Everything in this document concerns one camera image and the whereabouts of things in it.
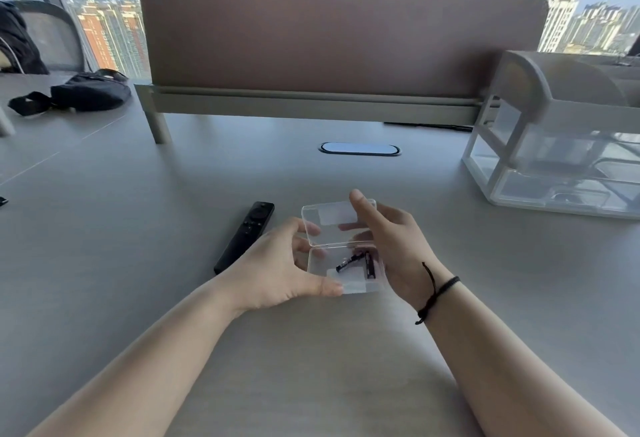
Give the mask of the person's left hand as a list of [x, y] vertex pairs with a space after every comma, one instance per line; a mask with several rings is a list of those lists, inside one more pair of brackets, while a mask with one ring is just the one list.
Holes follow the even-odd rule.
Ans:
[[233, 265], [214, 278], [215, 306], [228, 317], [270, 308], [295, 297], [295, 275], [308, 272], [297, 255], [309, 253], [305, 223], [290, 218], [262, 235]]

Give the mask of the person's right hand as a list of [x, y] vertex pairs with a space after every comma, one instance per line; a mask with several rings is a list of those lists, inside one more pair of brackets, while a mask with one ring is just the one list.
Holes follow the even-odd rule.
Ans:
[[420, 321], [439, 295], [460, 281], [440, 262], [411, 214], [403, 209], [374, 206], [360, 190], [349, 202], [368, 227], [385, 264], [387, 280], [397, 296], [419, 314]]

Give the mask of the clear plastic hinged box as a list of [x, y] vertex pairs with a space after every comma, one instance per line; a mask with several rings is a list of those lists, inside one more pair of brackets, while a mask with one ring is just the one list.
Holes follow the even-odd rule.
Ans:
[[[380, 253], [348, 200], [301, 208], [310, 250], [308, 273], [335, 279], [344, 295], [380, 292], [387, 284]], [[365, 256], [337, 273], [335, 267], [356, 253]]]

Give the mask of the person's right forearm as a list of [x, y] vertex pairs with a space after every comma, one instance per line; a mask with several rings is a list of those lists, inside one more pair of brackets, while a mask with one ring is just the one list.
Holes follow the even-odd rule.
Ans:
[[460, 281], [420, 322], [486, 437], [628, 437]]

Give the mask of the person's left forearm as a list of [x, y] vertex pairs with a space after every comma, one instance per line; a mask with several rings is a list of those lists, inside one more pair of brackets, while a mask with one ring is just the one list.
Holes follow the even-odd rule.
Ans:
[[204, 284], [26, 437], [164, 437], [239, 313], [230, 285]]

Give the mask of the black remote control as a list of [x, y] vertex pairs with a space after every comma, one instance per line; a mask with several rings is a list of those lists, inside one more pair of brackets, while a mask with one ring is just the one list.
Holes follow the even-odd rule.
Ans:
[[252, 205], [216, 262], [215, 276], [233, 265], [262, 236], [274, 211], [275, 205], [270, 202], [258, 201]]

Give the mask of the brown desk divider panel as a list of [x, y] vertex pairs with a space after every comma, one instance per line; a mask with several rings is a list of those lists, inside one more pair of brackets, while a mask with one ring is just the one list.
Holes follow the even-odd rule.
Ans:
[[165, 114], [473, 125], [500, 55], [547, 0], [141, 0], [156, 144]]

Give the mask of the clear plastic desk organizer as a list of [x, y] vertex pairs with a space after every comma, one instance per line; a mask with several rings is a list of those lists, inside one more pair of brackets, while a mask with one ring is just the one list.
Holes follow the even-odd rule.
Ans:
[[461, 160], [494, 205], [640, 221], [640, 54], [504, 52]]

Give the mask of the black pouch bag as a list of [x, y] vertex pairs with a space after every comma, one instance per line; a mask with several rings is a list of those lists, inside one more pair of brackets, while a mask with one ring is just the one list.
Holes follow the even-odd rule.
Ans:
[[66, 83], [51, 87], [51, 93], [31, 92], [11, 99], [8, 108], [22, 117], [51, 110], [108, 111], [124, 106], [132, 98], [128, 78], [112, 69], [80, 72]]

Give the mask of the grey mesh office chair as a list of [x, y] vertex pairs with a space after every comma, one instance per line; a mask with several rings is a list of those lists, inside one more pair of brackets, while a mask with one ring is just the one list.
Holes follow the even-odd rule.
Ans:
[[53, 72], [91, 71], [83, 42], [69, 13], [55, 4], [35, 0], [6, 1], [18, 9], [45, 66]]

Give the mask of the black jacket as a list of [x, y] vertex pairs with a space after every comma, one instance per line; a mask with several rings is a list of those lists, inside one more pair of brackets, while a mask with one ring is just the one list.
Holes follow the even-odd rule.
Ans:
[[19, 9], [3, 1], [0, 1], [0, 72], [49, 74]]

